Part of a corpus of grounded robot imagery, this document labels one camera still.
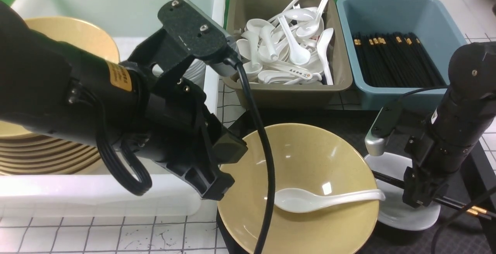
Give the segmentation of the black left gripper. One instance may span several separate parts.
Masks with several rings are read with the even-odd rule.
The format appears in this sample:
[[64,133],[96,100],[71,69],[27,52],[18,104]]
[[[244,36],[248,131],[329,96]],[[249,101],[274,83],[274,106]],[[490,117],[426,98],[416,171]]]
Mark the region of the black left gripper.
[[128,58],[128,67],[147,85],[140,88],[140,94],[147,95],[140,113],[147,122],[148,141],[140,153],[149,152],[203,199],[221,200],[234,178],[219,165],[238,162],[247,145],[209,111],[203,89],[183,78],[195,60],[175,61],[163,46],[164,35],[160,28]]

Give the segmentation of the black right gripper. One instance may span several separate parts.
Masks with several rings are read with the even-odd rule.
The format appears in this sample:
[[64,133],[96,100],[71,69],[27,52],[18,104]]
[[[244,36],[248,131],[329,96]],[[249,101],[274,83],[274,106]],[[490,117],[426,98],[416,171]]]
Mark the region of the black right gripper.
[[442,146],[443,143],[427,134],[409,137],[405,152],[411,157],[412,165],[403,175],[402,200],[410,207],[427,207],[448,192],[451,173],[443,167],[447,152]]

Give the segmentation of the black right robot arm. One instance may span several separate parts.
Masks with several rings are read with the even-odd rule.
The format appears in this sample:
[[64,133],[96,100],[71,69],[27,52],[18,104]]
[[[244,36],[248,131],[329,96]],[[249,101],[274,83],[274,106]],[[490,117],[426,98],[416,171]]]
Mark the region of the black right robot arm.
[[449,62],[450,85],[405,151],[412,167],[404,173],[402,200],[417,208],[445,195],[448,182],[495,118],[495,42],[459,47]]

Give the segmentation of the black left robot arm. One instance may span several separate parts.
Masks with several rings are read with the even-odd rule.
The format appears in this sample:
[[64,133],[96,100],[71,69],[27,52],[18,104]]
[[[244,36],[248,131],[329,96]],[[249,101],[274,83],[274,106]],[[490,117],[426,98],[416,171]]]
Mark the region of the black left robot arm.
[[234,39],[188,0],[166,3],[158,19],[161,28],[115,64],[28,28],[1,3],[1,120],[96,146],[131,194],[152,187],[142,157],[220,201],[234,178],[219,165],[238,162],[247,145],[184,74],[195,60],[234,73]]

